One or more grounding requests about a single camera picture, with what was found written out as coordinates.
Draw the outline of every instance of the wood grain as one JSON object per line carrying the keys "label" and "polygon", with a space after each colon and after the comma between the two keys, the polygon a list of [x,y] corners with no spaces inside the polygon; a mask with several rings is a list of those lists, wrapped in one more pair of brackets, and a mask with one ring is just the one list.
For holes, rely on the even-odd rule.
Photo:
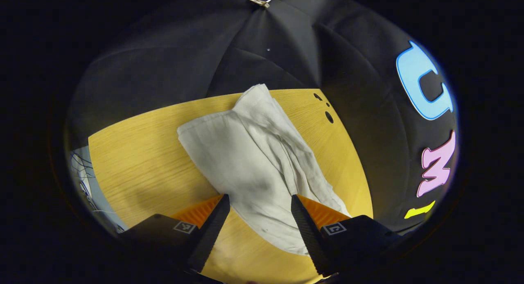
{"label": "wood grain", "polygon": [[[315,153],[324,176],[352,216],[373,217],[357,152],[325,95],[318,89],[271,90]],[[313,96],[318,94],[323,101]],[[178,141],[178,126],[233,108],[241,94],[199,99],[118,122],[89,138],[95,175],[108,202],[132,227],[150,215],[172,215],[217,195]],[[326,118],[329,112],[334,123]],[[313,283],[307,256],[289,254],[258,236],[231,209],[202,274],[229,284]]]}

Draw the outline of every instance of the towel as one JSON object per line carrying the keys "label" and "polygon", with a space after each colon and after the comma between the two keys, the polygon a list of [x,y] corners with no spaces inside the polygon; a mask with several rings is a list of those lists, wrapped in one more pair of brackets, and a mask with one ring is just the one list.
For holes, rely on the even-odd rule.
{"label": "towel", "polygon": [[291,213],[300,194],[350,216],[306,144],[266,85],[244,92],[232,110],[196,118],[177,130],[191,160],[263,239],[309,255]]}

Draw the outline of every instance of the blue letter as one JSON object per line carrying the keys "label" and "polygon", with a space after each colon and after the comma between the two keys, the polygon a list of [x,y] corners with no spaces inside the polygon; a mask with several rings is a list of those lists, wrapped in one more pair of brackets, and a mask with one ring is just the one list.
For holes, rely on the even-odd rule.
{"label": "blue letter", "polygon": [[411,48],[402,52],[397,57],[397,71],[404,90],[419,114],[427,120],[434,120],[444,114],[448,109],[453,112],[453,103],[447,90],[442,83],[442,94],[435,101],[428,101],[420,88],[420,79],[427,73],[433,71],[438,74],[431,59],[419,46],[410,41]]}

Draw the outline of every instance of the yellow wooden surface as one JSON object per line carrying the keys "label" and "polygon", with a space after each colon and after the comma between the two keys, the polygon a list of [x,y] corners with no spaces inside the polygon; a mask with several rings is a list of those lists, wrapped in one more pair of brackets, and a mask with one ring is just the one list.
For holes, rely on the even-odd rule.
{"label": "yellow wooden surface", "polygon": [[[324,101],[313,96],[318,94]],[[271,90],[301,133],[324,176],[352,216],[373,217],[359,157],[333,107],[318,89]],[[233,108],[241,94],[199,99],[118,122],[89,138],[99,185],[116,213],[132,227],[155,213],[172,215],[217,195],[178,141],[178,126]],[[331,124],[325,115],[333,117]],[[202,274],[244,284],[313,283],[311,258],[289,254],[258,236],[231,209]]]}

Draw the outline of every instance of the metal clip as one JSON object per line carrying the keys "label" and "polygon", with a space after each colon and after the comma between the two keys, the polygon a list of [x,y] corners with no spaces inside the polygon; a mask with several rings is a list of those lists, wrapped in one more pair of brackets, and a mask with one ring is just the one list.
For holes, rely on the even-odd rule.
{"label": "metal clip", "polygon": [[271,0],[267,0],[267,1],[263,1],[263,0],[249,0],[249,1],[252,1],[252,2],[254,2],[255,4],[257,4],[259,6],[266,7],[266,9],[267,9],[267,8],[269,8],[269,2]]}

